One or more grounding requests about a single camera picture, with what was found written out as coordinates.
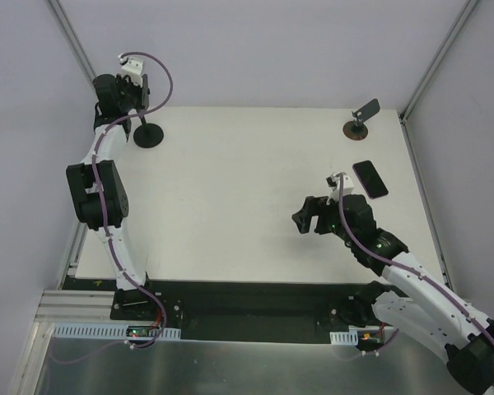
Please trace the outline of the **purple-edged black smartphone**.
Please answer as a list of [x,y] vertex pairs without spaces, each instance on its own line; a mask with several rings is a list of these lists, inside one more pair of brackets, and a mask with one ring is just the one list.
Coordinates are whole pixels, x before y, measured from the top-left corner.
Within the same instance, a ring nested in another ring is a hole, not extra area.
[[377,199],[389,194],[383,179],[370,160],[357,162],[352,168],[369,198]]

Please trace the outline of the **brown-base phone stand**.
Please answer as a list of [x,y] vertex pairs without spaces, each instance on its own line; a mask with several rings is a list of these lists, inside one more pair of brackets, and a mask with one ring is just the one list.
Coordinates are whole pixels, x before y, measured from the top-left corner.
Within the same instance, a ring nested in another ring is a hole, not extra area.
[[358,110],[352,112],[353,120],[343,125],[343,134],[353,141],[365,139],[368,135],[366,122],[379,112],[380,102],[377,99],[372,99]]

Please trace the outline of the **left aluminium frame post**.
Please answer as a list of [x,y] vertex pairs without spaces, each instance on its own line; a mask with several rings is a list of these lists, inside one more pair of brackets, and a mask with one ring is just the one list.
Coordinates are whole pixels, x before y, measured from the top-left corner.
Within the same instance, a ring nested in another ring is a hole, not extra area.
[[93,68],[91,60],[89,59],[86,50],[84,49],[82,42],[80,41],[80,38],[77,35],[77,32],[75,31],[65,8],[63,7],[63,4],[59,0],[44,0],[44,4],[49,9],[49,12],[51,13],[66,44],[68,45],[68,48],[70,49],[79,69],[81,70],[82,75],[85,77],[86,83],[95,97],[96,104],[97,97],[93,86],[96,71]]

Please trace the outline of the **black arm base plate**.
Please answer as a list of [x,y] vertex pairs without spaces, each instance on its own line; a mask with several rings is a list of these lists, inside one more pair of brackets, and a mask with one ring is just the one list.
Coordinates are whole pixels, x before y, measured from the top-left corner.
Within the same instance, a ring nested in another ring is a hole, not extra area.
[[184,340],[328,344],[333,332],[372,327],[380,321],[371,301],[398,287],[369,284],[298,284],[225,281],[159,281],[147,284],[150,300],[127,295],[113,280],[67,278],[64,290],[111,291],[110,319],[178,329]]

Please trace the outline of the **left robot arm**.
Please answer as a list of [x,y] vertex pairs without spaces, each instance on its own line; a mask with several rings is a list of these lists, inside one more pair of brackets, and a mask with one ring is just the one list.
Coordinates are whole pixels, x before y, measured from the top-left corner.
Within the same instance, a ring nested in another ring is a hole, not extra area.
[[135,82],[130,76],[102,74],[93,86],[94,141],[80,163],[66,168],[68,187],[77,219],[94,231],[109,257],[116,280],[114,305],[148,320],[158,302],[145,289],[147,273],[130,242],[129,200],[116,166],[131,132],[129,113],[148,107],[147,77]]

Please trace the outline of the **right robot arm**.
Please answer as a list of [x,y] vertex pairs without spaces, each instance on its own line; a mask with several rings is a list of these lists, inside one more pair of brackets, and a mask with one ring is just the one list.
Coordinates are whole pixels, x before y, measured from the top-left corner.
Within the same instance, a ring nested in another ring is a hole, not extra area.
[[379,319],[405,332],[471,394],[494,386],[494,319],[438,282],[402,241],[378,227],[364,196],[307,197],[291,218],[302,234],[316,220],[316,234],[339,237],[363,267],[405,294],[383,290],[358,300],[354,314],[360,323]]

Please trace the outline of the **right aluminium frame post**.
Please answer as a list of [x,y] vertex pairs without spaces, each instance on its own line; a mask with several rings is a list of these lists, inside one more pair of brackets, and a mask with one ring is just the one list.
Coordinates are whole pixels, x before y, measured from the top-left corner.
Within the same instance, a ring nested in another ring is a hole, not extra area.
[[428,67],[423,73],[420,81],[417,83],[417,86],[411,94],[407,104],[399,113],[399,121],[401,124],[405,124],[411,117],[423,95],[430,87],[430,84],[439,71],[442,63],[446,60],[448,53],[453,48],[455,42],[462,34],[464,28],[481,3],[481,0],[468,0],[461,7],[459,14],[455,17],[452,26],[447,31],[444,39],[436,50],[436,53],[433,55]]

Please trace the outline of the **aluminium frame post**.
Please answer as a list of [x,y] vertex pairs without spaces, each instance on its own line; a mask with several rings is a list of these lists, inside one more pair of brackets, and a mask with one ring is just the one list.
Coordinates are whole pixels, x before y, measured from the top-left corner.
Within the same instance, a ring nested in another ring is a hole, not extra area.
[[444,39],[436,50],[436,53],[433,55],[428,67],[423,73],[420,81],[417,83],[417,86],[411,94],[407,104],[399,113],[399,121],[401,124],[405,124],[411,117],[423,95],[430,87],[430,84],[439,71],[442,63],[446,60],[448,53],[453,48],[455,42],[462,34],[464,28],[481,3],[481,0],[468,0],[461,7],[459,14],[455,17],[452,26],[447,31]]
[[97,97],[93,86],[96,71],[93,68],[91,60],[89,59],[86,50],[84,49],[82,42],[80,41],[80,38],[77,35],[77,32],[75,31],[65,8],[63,7],[63,4],[59,0],[44,0],[44,4],[49,9],[49,12],[51,13],[66,44],[68,45],[68,48],[70,49],[79,69],[81,70],[82,75],[85,77],[86,83],[95,97],[96,104]]

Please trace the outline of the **black round-base phone stand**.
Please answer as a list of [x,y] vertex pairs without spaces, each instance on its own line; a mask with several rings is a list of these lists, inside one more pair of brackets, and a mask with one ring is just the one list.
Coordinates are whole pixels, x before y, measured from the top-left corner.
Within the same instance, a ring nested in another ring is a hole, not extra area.
[[138,113],[141,124],[133,132],[133,140],[138,147],[150,149],[159,146],[164,137],[163,129],[155,123],[146,121],[146,110]]

